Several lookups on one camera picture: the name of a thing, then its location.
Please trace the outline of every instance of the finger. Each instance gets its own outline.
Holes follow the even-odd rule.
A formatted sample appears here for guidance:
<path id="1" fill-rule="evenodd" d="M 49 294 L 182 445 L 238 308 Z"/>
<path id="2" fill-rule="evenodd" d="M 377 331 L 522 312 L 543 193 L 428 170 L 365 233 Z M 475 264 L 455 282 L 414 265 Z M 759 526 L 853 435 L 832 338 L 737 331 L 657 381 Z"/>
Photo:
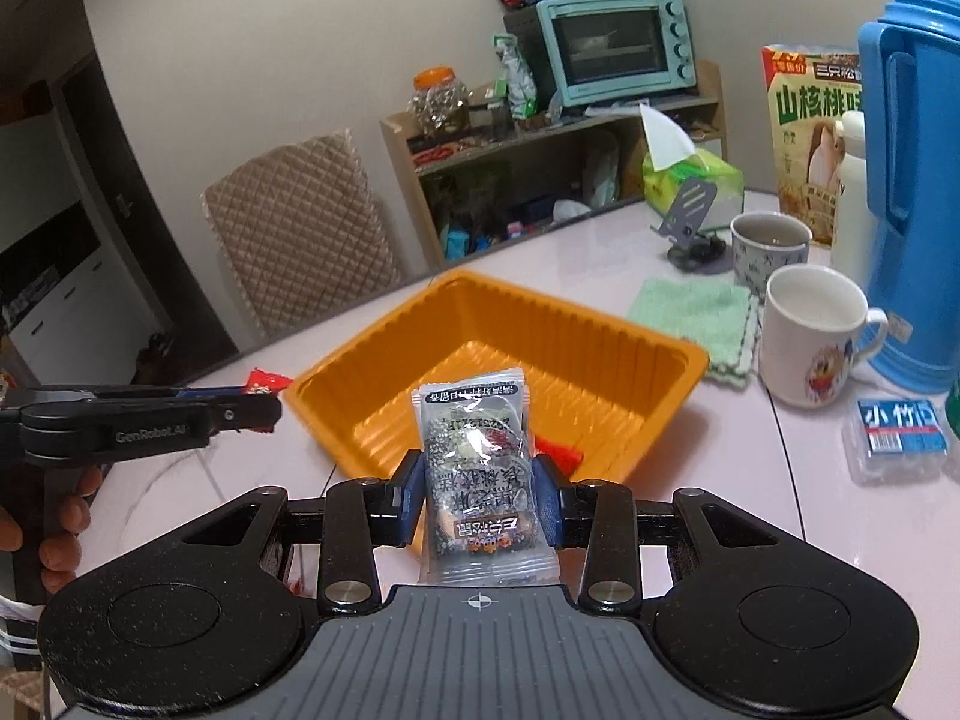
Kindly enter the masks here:
<path id="1" fill-rule="evenodd" d="M 0 552 L 16 552 L 23 546 L 23 531 L 0 506 Z"/>
<path id="2" fill-rule="evenodd" d="M 64 588 L 69 581 L 74 581 L 77 575 L 73 571 L 51 571 L 49 568 L 40 571 L 40 581 L 49 593 L 55 593 Z"/>
<path id="3" fill-rule="evenodd" d="M 80 495 L 67 495 L 57 514 L 61 528 L 69 533 L 83 533 L 90 527 L 90 507 Z"/>
<path id="4" fill-rule="evenodd" d="M 40 562 L 51 571 L 73 571 L 80 565 L 80 541 L 73 533 L 57 533 L 40 543 Z"/>
<path id="5" fill-rule="evenodd" d="M 104 474 L 102 474 L 100 469 L 87 469 L 83 471 L 83 476 L 80 476 L 80 480 L 77 483 L 77 494 L 86 498 L 88 495 L 96 493 L 103 483 Z"/>

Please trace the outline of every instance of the oven glass door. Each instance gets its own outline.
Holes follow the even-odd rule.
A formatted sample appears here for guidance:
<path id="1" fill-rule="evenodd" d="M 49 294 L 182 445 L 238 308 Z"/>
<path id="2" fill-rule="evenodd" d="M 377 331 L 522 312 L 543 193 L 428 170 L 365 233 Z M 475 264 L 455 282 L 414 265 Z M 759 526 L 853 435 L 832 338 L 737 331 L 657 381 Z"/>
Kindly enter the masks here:
<path id="1" fill-rule="evenodd" d="M 569 86 L 668 70 L 655 8 L 563 16 L 553 25 Z"/>

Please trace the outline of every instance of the blue label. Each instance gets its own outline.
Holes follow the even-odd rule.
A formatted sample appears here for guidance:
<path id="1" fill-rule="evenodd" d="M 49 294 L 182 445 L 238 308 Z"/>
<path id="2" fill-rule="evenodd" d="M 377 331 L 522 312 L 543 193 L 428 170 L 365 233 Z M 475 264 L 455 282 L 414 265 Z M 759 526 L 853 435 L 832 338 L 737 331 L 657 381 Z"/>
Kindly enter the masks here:
<path id="1" fill-rule="evenodd" d="M 944 454 L 947 439 L 928 400 L 858 400 L 872 455 Z"/>

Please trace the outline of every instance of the orange plastic tray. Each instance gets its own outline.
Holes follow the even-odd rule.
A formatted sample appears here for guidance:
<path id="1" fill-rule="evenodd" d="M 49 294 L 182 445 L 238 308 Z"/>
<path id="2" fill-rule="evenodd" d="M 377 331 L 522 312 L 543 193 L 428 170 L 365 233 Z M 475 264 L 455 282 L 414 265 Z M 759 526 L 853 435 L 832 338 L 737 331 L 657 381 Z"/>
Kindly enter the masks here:
<path id="1" fill-rule="evenodd" d="M 287 389 L 347 477 L 389 477 L 419 447 L 410 391 L 522 367 L 533 432 L 584 453 L 575 479 L 622 482 L 707 370 L 688 341 L 455 271 Z"/>

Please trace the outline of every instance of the green cloth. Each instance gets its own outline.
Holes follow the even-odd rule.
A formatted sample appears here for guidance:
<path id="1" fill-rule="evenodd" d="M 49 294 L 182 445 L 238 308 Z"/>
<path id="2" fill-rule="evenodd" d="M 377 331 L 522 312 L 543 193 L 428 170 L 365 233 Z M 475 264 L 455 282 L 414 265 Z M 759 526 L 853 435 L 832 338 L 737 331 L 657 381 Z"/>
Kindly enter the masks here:
<path id="1" fill-rule="evenodd" d="M 643 282 L 627 318 L 674 338 L 698 343 L 710 356 L 707 377 L 744 388 L 757 342 L 757 299 L 716 278 Z"/>

